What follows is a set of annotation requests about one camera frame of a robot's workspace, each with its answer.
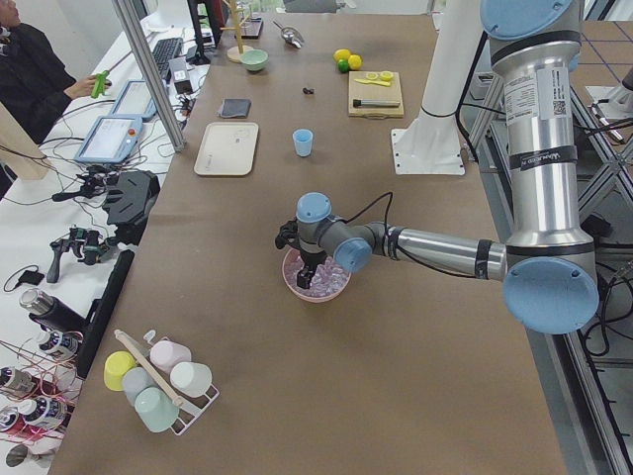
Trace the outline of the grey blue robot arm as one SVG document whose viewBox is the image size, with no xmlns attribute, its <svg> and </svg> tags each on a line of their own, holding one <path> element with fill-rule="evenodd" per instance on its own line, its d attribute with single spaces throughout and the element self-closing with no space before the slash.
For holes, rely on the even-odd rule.
<svg viewBox="0 0 633 475">
<path fill-rule="evenodd" d="M 497 280 L 504 303 L 525 327 L 563 334 L 596 313 L 594 244 L 583 231 L 577 188 L 569 73 L 581 49 L 579 1 L 451 1 L 447 4 L 418 117 L 393 132 L 400 174 L 460 170 L 459 109 L 483 51 L 491 55 L 491 96 L 505 112 L 508 166 L 484 182 L 501 241 L 414 230 L 379 221 L 359 225 L 334 215 L 311 192 L 297 204 L 292 235 L 297 275 L 309 288 L 332 258 L 356 272 L 375 255 L 409 260 L 451 276 Z"/>
</svg>

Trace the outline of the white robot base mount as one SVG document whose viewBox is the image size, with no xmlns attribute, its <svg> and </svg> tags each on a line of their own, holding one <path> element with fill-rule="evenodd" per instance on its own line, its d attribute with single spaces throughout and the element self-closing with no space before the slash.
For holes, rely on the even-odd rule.
<svg viewBox="0 0 633 475">
<path fill-rule="evenodd" d="M 482 38 L 480 2 L 448 1 L 427 76 L 420 112 L 392 130 L 398 175 L 462 175 L 457 110 Z"/>
</svg>

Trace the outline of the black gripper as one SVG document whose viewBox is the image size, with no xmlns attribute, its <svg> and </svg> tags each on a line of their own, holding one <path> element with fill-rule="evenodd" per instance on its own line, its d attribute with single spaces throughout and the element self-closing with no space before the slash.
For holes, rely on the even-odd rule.
<svg viewBox="0 0 633 475">
<path fill-rule="evenodd" d="M 317 244 L 300 243 L 300 254 L 304 267 L 296 275 L 296 284 L 299 288 L 309 290 L 311 288 L 311 277 L 317 268 L 326 261 L 326 252 Z"/>
</svg>

